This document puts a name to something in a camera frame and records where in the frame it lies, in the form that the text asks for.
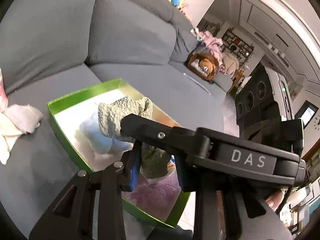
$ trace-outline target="wooden table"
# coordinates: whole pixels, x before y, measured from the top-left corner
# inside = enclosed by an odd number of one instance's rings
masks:
[[[233,82],[231,88],[228,90],[227,94],[231,92],[231,90],[236,86],[236,84],[239,82],[240,78],[243,77],[243,71],[238,71],[236,69],[235,73],[233,74],[233,78],[236,78],[236,80]]]

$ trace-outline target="tile floor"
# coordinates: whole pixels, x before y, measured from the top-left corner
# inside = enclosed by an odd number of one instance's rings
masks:
[[[227,95],[222,107],[224,133],[239,137],[239,127],[236,124],[235,101]],[[192,192],[178,225],[185,230],[192,230],[195,220],[196,193]]]

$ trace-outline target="gray couch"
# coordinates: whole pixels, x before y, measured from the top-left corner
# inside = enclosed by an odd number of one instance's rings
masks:
[[[197,46],[191,28],[166,0],[14,0],[0,23],[5,91],[10,104],[44,114],[0,167],[0,202],[26,237],[77,172],[50,127],[48,101],[123,78],[182,126],[223,131],[221,105],[231,80],[221,75],[209,84],[186,68]],[[124,215],[128,239],[151,232]]]

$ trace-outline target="window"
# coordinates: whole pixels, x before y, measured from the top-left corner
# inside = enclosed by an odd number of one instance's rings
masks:
[[[303,122],[303,128],[306,128],[306,126],[310,123],[311,119],[315,116],[318,109],[318,107],[316,107],[309,101],[305,101],[299,109],[299,111],[294,116],[294,118],[301,118]]]

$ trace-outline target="green box edge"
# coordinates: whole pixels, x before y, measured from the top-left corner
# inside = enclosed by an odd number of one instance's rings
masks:
[[[75,92],[69,93],[62,97],[56,98],[48,102],[49,110],[49,121],[52,126],[52,129],[72,159],[72,161],[77,165],[78,168],[86,170],[88,172],[93,172],[93,169],[86,163],[86,161],[78,154],[77,150],[71,145],[70,141],[62,132],[60,126],[58,125],[54,115],[67,109],[71,106],[74,106],[84,100],[92,98],[94,96],[100,95],[107,91],[118,89],[121,86],[129,85],[129,83],[123,81],[122,79],[113,79],[106,82],[102,82]],[[162,222],[153,216],[147,214],[137,206],[128,202],[125,198],[122,198],[123,209],[128,213],[132,214],[135,218],[140,221],[146,222],[150,226],[161,227],[161,228],[175,228],[180,220],[180,217],[183,213],[183,210],[188,202],[190,197],[190,192],[180,192],[175,205],[173,206],[168,218],[165,222]]]

